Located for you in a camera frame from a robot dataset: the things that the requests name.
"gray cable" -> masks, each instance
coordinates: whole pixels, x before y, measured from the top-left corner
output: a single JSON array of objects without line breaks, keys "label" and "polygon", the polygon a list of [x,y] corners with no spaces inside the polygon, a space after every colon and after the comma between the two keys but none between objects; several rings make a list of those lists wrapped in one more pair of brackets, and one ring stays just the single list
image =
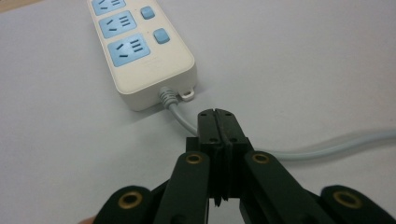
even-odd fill
[{"label": "gray cable", "polygon": [[390,130],[390,131],[384,131],[378,133],[369,133],[335,146],[325,147],[314,151],[307,151],[307,152],[275,152],[271,150],[264,150],[264,151],[273,154],[281,161],[305,161],[305,160],[313,160],[313,159],[331,156],[336,153],[348,151],[352,148],[356,148],[373,142],[378,142],[388,139],[396,139],[396,130]]},{"label": "gray cable", "polygon": [[[194,134],[195,136],[197,135],[197,128],[195,127],[195,125],[191,124],[184,118],[183,114],[180,112],[180,110],[177,107],[177,103],[173,102],[172,104],[166,105],[166,108],[172,112],[172,115],[181,124],[181,126],[183,126],[185,129],[187,129],[190,133]],[[304,161],[304,160],[313,160],[317,158],[331,156],[333,154],[345,152],[355,147],[360,147],[362,145],[370,144],[377,141],[383,141],[387,139],[396,139],[396,130],[390,130],[390,131],[384,131],[378,133],[369,133],[335,146],[325,147],[314,151],[278,152],[278,151],[271,151],[265,149],[258,149],[258,150],[269,152],[281,161]]]},{"label": "gray cable", "polygon": [[189,123],[181,114],[176,104],[172,104],[169,106],[169,111],[171,111],[172,115],[177,119],[177,121],[183,126],[187,131],[192,133],[194,136],[198,135],[197,128],[195,125]]}]

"power strip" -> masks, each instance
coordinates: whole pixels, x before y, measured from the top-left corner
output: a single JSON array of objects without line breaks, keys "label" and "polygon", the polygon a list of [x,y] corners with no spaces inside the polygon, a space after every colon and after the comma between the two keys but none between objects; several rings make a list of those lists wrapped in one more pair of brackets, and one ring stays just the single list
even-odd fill
[{"label": "power strip", "polygon": [[116,88],[135,111],[160,102],[161,87],[194,95],[195,60],[155,0],[88,0]]}]

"blue outlet faceplate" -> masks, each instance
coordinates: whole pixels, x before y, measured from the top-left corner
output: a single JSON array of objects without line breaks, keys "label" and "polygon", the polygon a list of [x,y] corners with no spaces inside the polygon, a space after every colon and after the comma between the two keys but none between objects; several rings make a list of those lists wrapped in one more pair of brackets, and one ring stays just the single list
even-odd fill
[{"label": "blue outlet faceplate", "polygon": [[124,0],[92,0],[93,10],[96,16],[103,15],[107,12],[125,7]]},{"label": "blue outlet faceplate", "polygon": [[131,35],[107,45],[114,66],[120,67],[150,54],[141,34]]},{"label": "blue outlet faceplate", "polygon": [[100,29],[105,38],[122,34],[136,28],[136,22],[129,11],[123,11],[99,21]]}]

